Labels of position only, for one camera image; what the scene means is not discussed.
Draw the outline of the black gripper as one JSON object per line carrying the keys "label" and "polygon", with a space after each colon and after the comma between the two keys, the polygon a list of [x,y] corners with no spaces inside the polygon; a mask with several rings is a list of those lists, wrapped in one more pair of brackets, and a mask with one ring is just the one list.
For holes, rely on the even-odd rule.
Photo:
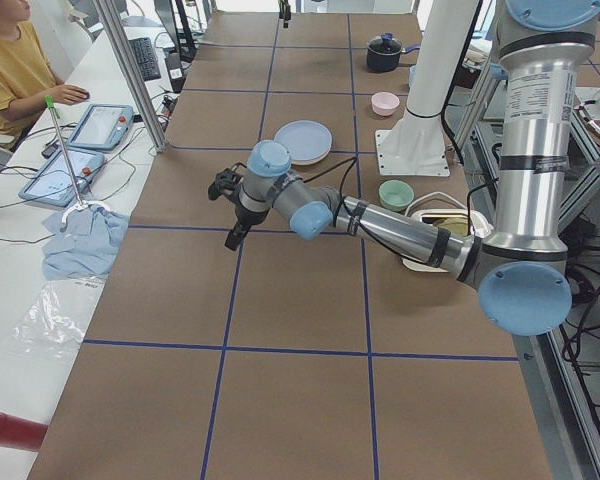
{"label": "black gripper", "polygon": [[245,165],[238,162],[218,172],[207,189],[210,201],[224,197],[234,205],[236,224],[228,232],[224,243],[225,247],[230,250],[237,250],[248,235],[250,228],[262,224],[268,215],[268,207],[263,201],[254,200],[243,192],[243,176],[237,172],[239,167],[245,167]]}

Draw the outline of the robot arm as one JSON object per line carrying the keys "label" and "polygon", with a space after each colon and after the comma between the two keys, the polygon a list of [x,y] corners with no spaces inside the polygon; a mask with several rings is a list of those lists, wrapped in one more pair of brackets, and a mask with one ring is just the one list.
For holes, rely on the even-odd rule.
{"label": "robot arm", "polygon": [[558,234],[568,169],[570,119],[580,65],[595,48],[600,1],[502,1],[495,53],[507,75],[503,138],[491,227],[465,213],[460,234],[398,214],[330,187],[309,187],[281,144],[257,143],[244,173],[219,172],[210,199],[226,198],[236,222],[225,244],[236,249],[270,211],[310,240],[327,228],[368,237],[411,263],[452,274],[474,288],[487,318],[518,336],[547,333],[572,305]]}

